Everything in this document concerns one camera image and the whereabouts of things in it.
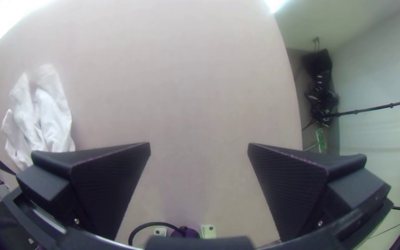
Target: ceiling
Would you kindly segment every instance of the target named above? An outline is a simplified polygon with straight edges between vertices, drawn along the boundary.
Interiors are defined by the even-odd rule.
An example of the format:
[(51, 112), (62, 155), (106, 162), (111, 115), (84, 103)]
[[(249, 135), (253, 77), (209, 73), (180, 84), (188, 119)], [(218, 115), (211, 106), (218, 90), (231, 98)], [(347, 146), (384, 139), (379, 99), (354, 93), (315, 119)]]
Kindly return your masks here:
[(394, 12), (400, 0), (289, 0), (275, 13), (287, 48), (336, 50)]

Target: hanging black item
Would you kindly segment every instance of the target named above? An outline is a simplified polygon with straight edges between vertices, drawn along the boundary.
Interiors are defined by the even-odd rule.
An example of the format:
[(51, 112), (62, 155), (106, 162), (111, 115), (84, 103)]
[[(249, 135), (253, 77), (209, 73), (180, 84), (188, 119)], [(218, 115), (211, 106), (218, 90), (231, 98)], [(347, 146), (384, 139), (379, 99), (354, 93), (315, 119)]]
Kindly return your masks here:
[[(315, 38), (313, 42), (315, 45), (320, 43), (318, 38)], [(333, 118), (324, 116), (335, 113), (339, 105), (339, 96), (330, 90), (333, 68), (330, 54), (328, 50), (319, 50), (318, 48), (314, 53), (303, 56), (302, 63), (314, 83), (313, 88), (305, 94), (305, 97), (310, 101), (311, 117), (313, 118), (305, 128), (314, 122), (330, 127)]]

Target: white towel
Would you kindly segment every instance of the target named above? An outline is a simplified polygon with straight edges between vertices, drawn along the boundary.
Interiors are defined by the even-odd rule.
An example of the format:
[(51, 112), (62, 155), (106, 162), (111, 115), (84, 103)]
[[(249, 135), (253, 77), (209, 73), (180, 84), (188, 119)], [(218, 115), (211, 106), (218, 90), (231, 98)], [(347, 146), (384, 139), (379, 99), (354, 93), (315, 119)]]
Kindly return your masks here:
[(52, 65), (23, 73), (9, 93), (9, 106), (1, 130), (7, 135), (6, 151), (20, 169), (32, 165), (34, 150), (75, 151), (72, 115)]

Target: black rod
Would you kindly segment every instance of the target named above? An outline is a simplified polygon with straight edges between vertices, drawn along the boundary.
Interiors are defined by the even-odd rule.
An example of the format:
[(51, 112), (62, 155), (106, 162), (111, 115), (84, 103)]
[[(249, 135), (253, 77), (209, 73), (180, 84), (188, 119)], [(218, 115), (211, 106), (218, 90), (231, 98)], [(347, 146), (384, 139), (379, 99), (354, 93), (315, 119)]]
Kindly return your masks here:
[(333, 114), (322, 115), (322, 118), (341, 117), (343, 115), (358, 114), (358, 113), (379, 110), (379, 109), (384, 109), (384, 108), (393, 108), (393, 107), (399, 106), (399, 105), (400, 105), (400, 102), (390, 103), (387, 105), (377, 106), (377, 107), (373, 107), (373, 108), (366, 108), (366, 109), (353, 110), (353, 111), (342, 112), (342, 113), (333, 113)]

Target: white object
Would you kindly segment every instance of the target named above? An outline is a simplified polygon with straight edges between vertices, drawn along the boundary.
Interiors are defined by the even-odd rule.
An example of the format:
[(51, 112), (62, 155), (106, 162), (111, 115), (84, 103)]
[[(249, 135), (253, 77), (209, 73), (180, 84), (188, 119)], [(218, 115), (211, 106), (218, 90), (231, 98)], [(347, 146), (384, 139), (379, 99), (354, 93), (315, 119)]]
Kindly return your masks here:
[(61, 81), (52, 65), (23, 73), (9, 93), (2, 122), (6, 151), (20, 169), (32, 165), (31, 152), (74, 151), (72, 116)]
[(215, 239), (217, 238), (217, 230), (213, 225), (201, 226), (201, 238), (202, 239)]
[(154, 229), (154, 235), (166, 237), (168, 230), (166, 228), (156, 228)]

